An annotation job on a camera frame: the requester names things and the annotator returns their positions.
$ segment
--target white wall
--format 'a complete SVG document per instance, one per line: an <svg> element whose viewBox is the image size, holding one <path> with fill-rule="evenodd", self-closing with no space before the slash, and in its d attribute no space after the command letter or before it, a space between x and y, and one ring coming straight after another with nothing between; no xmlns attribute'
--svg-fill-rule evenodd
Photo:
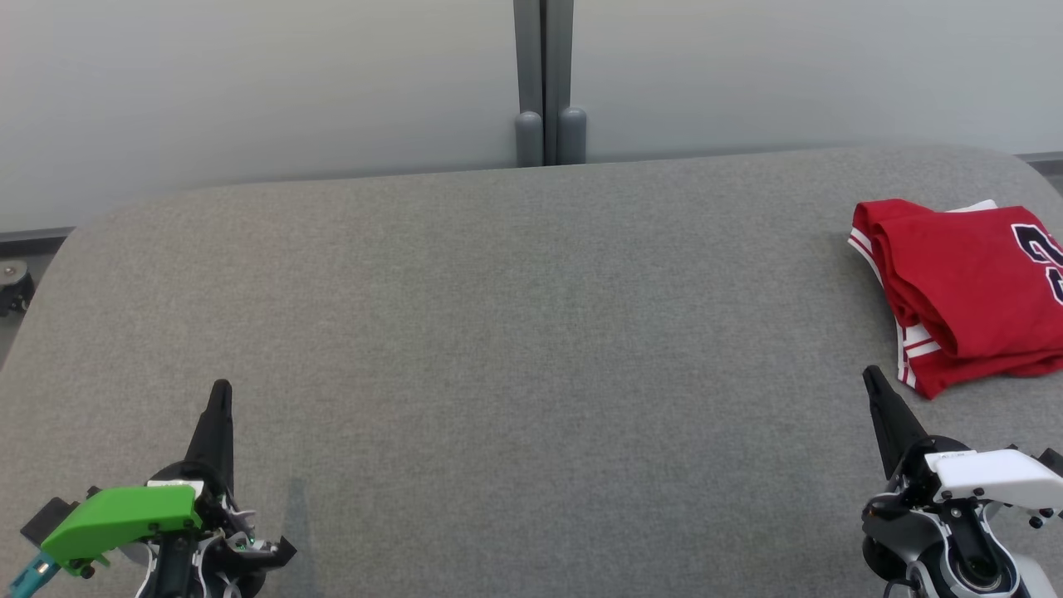
<svg viewBox="0 0 1063 598"><path fill-rule="evenodd" d="M504 167L499 0L3 0L0 233L210 184Z"/></svg>
<svg viewBox="0 0 1063 598"><path fill-rule="evenodd" d="M1063 150L1058 0L576 0L588 159L878 141Z"/></svg>

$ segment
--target jersey number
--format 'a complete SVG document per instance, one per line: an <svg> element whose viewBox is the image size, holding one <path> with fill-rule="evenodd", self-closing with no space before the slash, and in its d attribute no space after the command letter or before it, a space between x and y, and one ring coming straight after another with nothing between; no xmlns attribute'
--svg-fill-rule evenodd
<svg viewBox="0 0 1063 598"><path fill-rule="evenodd" d="M1044 230L1033 224L1012 224L1011 229L1015 233L1015 240L1024 252L1037 263L1048 263L1045 267L1045 277L1052 288L1056 301L1063 305L1063 251L1056 246L1056 242Z"/></svg>

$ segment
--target folded jersey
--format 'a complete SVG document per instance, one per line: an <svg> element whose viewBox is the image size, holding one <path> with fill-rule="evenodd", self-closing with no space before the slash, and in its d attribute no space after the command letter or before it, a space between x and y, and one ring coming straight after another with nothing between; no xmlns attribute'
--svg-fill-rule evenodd
<svg viewBox="0 0 1063 598"><path fill-rule="evenodd" d="M898 378L927 398L985 376L1063 368L1063 251L1026 208L864 202L849 244L897 321Z"/></svg>

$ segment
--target gray fabric surface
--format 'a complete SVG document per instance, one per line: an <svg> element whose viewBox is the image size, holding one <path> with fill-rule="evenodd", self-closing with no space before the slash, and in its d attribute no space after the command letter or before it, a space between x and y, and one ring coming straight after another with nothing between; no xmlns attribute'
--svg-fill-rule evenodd
<svg viewBox="0 0 1063 598"><path fill-rule="evenodd" d="M234 186L99 219L0 373L0 574L50 497L179 459L224 377L241 506L301 549L263 596L878 596L860 373L895 336L845 239L891 195L1063 230L1032 169L956 147ZM928 430L1040 452L1061 390L902 392ZM1063 532L995 527L1063 587ZM45 595L140 576L116 559Z"/></svg>

